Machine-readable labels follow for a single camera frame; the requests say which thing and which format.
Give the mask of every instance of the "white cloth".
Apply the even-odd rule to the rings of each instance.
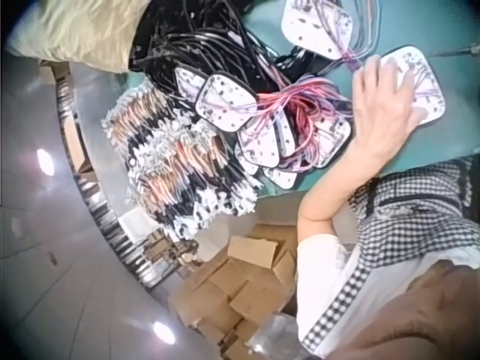
[[[297,289],[300,341],[345,286],[356,268],[359,254],[359,248],[356,247],[347,262],[344,246],[333,235],[314,235],[300,243]],[[323,339],[314,355],[323,358],[352,339],[378,310],[404,293],[415,278],[423,275],[439,260],[451,260],[455,265],[478,269],[480,250],[478,247],[459,247],[373,270],[355,301]]]
[[[126,72],[137,25],[149,2],[35,1],[10,34],[6,49],[18,56]]]

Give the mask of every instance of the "white plastic plate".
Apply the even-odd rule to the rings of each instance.
[[[415,69],[417,87],[413,106],[423,107],[428,114],[420,125],[441,117],[446,110],[445,98],[437,77],[422,52],[414,46],[405,46],[383,56],[381,64],[384,65],[392,57],[397,61],[399,67],[398,86],[404,80],[405,73],[410,68]]]
[[[200,89],[196,112],[215,127],[236,132],[257,111],[255,94],[225,73],[214,73]]]
[[[352,17],[341,7],[328,0],[321,2],[325,22],[337,42],[347,49],[353,33]],[[292,44],[310,50],[327,59],[338,60],[342,53],[323,27],[312,0],[286,0],[283,9],[281,29],[285,38]]]
[[[261,167],[276,167],[280,162],[280,152],[272,120],[255,134],[259,123],[259,118],[252,118],[237,133],[241,152],[249,163]]]
[[[350,123],[340,118],[334,124],[330,121],[317,122],[314,138],[319,146],[319,160],[314,166],[327,167],[333,157],[344,147],[352,134]]]
[[[175,80],[177,82],[178,92],[185,99],[194,103],[200,92],[207,76],[189,66],[179,65],[175,68]]]
[[[268,179],[284,190],[293,188],[295,180],[298,176],[298,174],[295,172],[286,172],[279,169],[263,168],[262,170]]]
[[[235,144],[235,157],[240,163],[240,166],[243,167],[243,170],[245,170],[248,175],[255,175],[257,173],[259,169],[258,165],[250,163],[247,161],[247,159],[245,159],[245,156],[243,156],[242,150],[240,149],[240,145],[238,143]]]
[[[272,120],[274,122],[275,130],[277,131],[280,155],[282,157],[290,156],[295,151],[296,144],[287,115],[282,109],[279,109],[273,114]]]

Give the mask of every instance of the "gray floor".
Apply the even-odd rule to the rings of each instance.
[[[216,359],[101,235],[69,167],[55,87],[35,60],[2,54],[1,99],[0,316],[27,359]],[[51,154],[55,175],[41,172],[37,149]],[[176,345],[155,337],[154,321],[173,329]]]

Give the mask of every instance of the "worker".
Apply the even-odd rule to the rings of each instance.
[[[472,158],[377,177],[426,116],[413,73],[397,77],[377,55],[354,74],[355,136],[301,201],[298,336],[328,360],[480,359],[479,225],[464,217]],[[332,225],[347,201],[350,255]]]

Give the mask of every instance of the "white sleeve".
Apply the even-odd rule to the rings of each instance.
[[[332,300],[336,284],[347,262],[347,250],[337,236],[313,235],[297,250],[297,324],[303,340]]]

